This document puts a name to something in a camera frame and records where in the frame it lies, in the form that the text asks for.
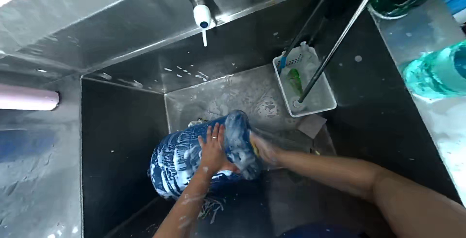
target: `blue bottle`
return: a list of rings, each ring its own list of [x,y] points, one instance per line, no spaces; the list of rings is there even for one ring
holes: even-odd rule
[[[414,94],[437,99],[466,95],[466,40],[428,52],[401,70]]]
[[[248,116],[235,110],[227,116],[169,134],[160,141],[152,154],[149,168],[150,179],[160,196],[178,199],[200,165],[201,146],[198,135],[205,141],[207,127],[215,126],[216,122],[225,126],[226,157],[241,173],[219,171],[213,176],[209,191],[214,193],[229,182],[253,180],[259,176],[262,164],[249,141],[251,127]]]

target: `soap suds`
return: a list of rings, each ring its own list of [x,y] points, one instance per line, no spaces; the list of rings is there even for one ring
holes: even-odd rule
[[[203,75],[203,76],[205,76],[206,78],[209,77],[209,76],[207,76],[206,74],[203,74],[203,73],[201,73],[201,72],[198,72],[198,73],[201,74],[201,75]]]

